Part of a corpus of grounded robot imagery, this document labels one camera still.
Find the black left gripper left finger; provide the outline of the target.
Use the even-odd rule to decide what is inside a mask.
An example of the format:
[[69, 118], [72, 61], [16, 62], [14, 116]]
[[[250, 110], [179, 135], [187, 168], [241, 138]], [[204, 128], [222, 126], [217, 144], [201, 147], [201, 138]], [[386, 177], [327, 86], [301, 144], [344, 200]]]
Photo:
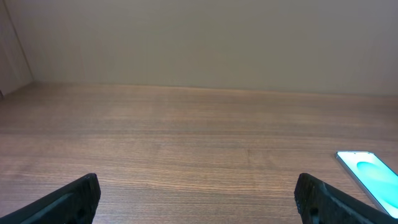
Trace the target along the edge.
[[101, 197], [97, 175], [89, 173], [4, 217], [8, 224], [91, 224]]

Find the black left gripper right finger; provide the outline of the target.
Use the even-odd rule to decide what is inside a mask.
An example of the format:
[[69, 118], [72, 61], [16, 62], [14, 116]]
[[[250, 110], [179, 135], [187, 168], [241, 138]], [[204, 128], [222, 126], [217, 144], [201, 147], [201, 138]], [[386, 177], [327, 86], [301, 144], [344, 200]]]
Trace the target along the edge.
[[303, 224], [397, 224], [396, 218], [308, 173], [299, 175], [294, 198]]

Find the light blue Galaxy smartphone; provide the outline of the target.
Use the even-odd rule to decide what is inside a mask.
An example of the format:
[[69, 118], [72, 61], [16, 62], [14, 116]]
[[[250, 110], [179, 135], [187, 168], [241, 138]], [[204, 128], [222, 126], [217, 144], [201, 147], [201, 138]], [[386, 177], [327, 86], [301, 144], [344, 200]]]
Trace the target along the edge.
[[338, 151], [336, 159], [382, 212], [397, 218], [397, 174], [368, 151]]

